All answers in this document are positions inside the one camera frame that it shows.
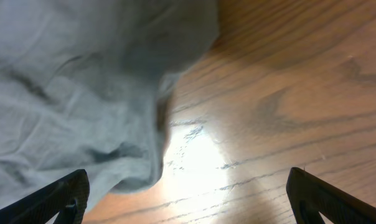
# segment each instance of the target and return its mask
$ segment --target fabric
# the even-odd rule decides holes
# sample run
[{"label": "fabric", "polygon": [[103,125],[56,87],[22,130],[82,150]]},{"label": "fabric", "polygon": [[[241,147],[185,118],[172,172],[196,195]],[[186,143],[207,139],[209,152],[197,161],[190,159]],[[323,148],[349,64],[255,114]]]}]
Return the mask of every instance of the fabric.
[{"label": "fabric", "polygon": [[214,0],[0,0],[0,209],[76,169],[88,209],[154,185],[156,103],[217,32]]}]

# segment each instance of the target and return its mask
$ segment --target wooden table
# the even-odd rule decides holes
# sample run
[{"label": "wooden table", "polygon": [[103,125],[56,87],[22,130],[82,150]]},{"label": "wooden table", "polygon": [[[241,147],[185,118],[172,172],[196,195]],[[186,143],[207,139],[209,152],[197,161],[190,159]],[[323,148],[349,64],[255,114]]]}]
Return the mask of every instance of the wooden table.
[{"label": "wooden table", "polygon": [[176,90],[164,174],[99,223],[295,223],[305,168],[376,207],[376,0],[224,0],[221,38]]}]

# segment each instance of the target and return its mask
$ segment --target wrinkled fabric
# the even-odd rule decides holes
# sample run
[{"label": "wrinkled fabric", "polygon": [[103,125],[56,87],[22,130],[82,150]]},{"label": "wrinkled fabric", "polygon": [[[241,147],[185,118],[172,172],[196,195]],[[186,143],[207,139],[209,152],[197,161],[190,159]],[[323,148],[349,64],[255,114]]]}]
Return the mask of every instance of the wrinkled fabric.
[{"label": "wrinkled fabric", "polygon": [[88,209],[154,185],[156,102],[216,36],[214,0],[0,0],[0,208],[76,169]]}]

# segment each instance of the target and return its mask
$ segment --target wood grain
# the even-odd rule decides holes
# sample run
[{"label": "wood grain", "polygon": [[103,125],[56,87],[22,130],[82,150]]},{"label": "wood grain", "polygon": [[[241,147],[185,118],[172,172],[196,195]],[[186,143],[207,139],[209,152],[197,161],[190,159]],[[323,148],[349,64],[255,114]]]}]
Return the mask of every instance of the wood grain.
[{"label": "wood grain", "polygon": [[85,224],[295,223],[293,166],[376,207],[376,0],[224,0],[220,23],[176,90],[161,181]]}]

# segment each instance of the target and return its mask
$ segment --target black object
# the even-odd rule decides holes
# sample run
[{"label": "black object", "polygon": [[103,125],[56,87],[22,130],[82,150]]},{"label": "black object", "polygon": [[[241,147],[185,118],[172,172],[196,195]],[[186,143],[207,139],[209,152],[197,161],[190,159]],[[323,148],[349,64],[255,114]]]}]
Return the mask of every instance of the black object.
[{"label": "black object", "polygon": [[335,224],[376,223],[376,208],[294,167],[286,184],[298,224],[324,224],[321,212]]},{"label": "black object", "polygon": [[76,170],[0,210],[0,224],[81,224],[90,186],[85,170]]}]

